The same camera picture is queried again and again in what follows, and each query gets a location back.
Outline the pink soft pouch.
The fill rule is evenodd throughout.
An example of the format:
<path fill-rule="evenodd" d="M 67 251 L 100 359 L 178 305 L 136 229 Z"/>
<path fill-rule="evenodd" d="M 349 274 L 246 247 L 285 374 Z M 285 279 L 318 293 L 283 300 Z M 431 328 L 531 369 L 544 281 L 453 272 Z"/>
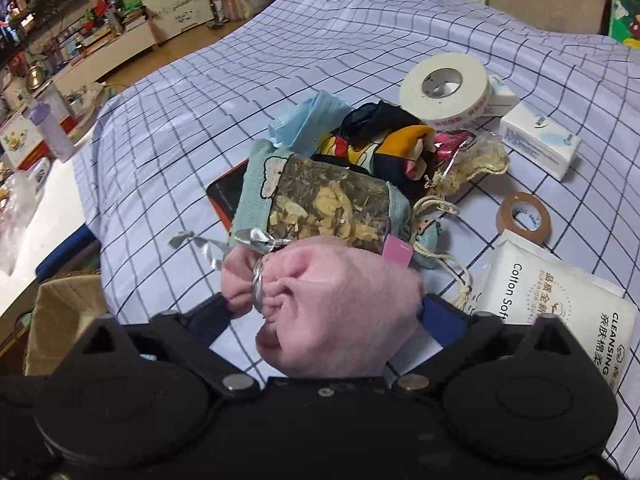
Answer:
<path fill-rule="evenodd" d="M 422 276 L 335 236 L 260 256 L 237 244 L 221 293 L 240 318 L 260 307 L 259 355 L 296 378 L 372 377 L 419 328 Z"/>

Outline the brown tape roll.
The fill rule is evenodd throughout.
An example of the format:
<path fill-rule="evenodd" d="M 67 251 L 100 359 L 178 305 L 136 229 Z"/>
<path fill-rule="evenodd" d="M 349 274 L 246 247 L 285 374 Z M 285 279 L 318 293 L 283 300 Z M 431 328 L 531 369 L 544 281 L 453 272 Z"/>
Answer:
<path fill-rule="evenodd" d="M 541 246 L 551 235 L 552 224 L 541 200 L 529 193 L 515 192 L 504 196 L 496 214 L 496 228 L 499 233 L 508 230 Z"/>

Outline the herb sachet light blue bag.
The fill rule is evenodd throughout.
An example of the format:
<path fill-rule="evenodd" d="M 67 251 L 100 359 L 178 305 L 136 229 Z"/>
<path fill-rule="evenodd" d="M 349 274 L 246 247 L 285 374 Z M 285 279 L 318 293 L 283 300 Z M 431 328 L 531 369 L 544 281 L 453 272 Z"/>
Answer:
<path fill-rule="evenodd" d="M 253 228 L 289 240 L 333 235 L 379 254 L 387 235 L 410 240 L 411 207 L 384 180 L 258 140 L 250 151 L 231 233 Z"/>

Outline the black red flat case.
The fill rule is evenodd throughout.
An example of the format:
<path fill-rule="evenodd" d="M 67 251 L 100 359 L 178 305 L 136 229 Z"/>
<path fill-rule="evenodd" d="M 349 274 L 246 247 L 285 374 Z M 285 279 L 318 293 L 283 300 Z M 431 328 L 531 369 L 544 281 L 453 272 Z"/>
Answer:
<path fill-rule="evenodd" d="M 206 188 L 206 196 L 224 228 L 230 232 L 232 221 L 238 209 L 244 174 L 248 160 L 245 159 L 229 169 Z"/>

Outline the woven basket with liner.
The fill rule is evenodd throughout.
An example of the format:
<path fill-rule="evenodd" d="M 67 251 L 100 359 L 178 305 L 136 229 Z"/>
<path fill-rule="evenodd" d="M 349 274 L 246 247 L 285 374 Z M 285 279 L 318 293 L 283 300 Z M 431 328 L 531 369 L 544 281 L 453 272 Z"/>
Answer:
<path fill-rule="evenodd" d="M 50 278 L 38 288 L 24 357 L 25 376 L 50 375 L 108 307 L 99 271 Z"/>

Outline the blue checked tablecloth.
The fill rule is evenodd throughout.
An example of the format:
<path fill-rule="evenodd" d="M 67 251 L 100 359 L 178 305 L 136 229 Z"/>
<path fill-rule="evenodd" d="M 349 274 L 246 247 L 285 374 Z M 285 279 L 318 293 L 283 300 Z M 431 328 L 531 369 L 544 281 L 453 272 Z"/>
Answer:
<path fill-rule="evenodd" d="M 603 36 L 543 32 L 468 0 L 277 0 L 210 47 L 111 99 L 74 161 L 101 242 L 111 312 L 143 323 L 212 296 L 217 274 L 181 230 L 224 232 L 206 188 L 242 162 L 273 119 L 320 92 L 391 112 L 405 74 L 431 54 L 473 55 L 526 103 L 582 140 L 563 179 L 521 155 L 465 185 L 442 241 L 470 269 L 489 256 L 501 195 L 535 194 L 550 250 L 639 298 L 639 55 Z"/>

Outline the white tissue pack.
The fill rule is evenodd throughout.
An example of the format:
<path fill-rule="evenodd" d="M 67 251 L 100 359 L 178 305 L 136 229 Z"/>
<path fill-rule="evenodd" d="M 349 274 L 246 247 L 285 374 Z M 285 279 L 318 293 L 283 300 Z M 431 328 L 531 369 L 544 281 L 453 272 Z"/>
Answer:
<path fill-rule="evenodd" d="M 576 134 L 525 102 L 500 119 L 502 142 L 561 181 L 580 145 Z"/>

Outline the blue face mask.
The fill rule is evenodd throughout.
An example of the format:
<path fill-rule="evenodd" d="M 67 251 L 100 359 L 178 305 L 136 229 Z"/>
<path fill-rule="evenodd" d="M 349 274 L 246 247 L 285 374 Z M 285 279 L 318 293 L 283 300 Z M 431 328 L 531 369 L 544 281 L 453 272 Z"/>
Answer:
<path fill-rule="evenodd" d="M 352 107 L 340 96 L 321 90 L 273 119 L 268 126 L 270 141 L 277 148 L 290 148 L 309 157 L 351 111 Z"/>

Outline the large white tape roll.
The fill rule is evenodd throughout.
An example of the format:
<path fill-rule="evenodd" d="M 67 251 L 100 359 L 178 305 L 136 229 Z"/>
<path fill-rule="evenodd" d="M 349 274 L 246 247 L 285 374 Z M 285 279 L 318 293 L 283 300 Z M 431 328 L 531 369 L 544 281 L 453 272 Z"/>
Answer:
<path fill-rule="evenodd" d="M 400 85 L 399 105 L 436 131 L 461 128 L 483 115 L 491 86 L 471 55 L 443 53 L 414 66 Z"/>

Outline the clear plastic bag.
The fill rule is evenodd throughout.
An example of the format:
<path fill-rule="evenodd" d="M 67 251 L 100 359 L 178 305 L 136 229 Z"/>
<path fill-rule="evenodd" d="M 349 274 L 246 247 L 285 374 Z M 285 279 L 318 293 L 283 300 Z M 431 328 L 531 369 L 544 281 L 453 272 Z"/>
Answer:
<path fill-rule="evenodd" d="M 10 276 L 21 239 L 38 206 L 37 188 L 26 171 L 11 174 L 1 187 L 0 268 Z"/>

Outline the purple lid water bottle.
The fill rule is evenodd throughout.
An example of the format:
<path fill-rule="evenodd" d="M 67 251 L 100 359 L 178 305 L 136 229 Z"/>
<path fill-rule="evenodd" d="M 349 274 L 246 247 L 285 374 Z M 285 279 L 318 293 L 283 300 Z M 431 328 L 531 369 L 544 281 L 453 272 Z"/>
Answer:
<path fill-rule="evenodd" d="M 51 153 L 60 161 L 68 162 L 75 154 L 75 145 L 54 117 L 46 102 L 37 102 L 29 113 L 29 120 L 36 126 Z"/>

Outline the beige mesh drawstring pouch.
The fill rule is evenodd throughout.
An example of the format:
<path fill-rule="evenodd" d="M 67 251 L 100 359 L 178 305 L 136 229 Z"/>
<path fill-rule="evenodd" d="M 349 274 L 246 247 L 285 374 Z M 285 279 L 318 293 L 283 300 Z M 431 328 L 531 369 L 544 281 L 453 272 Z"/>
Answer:
<path fill-rule="evenodd" d="M 436 133 L 434 169 L 426 178 L 426 194 L 445 198 L 465 182 L 483 174 L 500 176 L 510 166 L 510 156 L 500 138 L 490 132 L 456 130 Z"/>

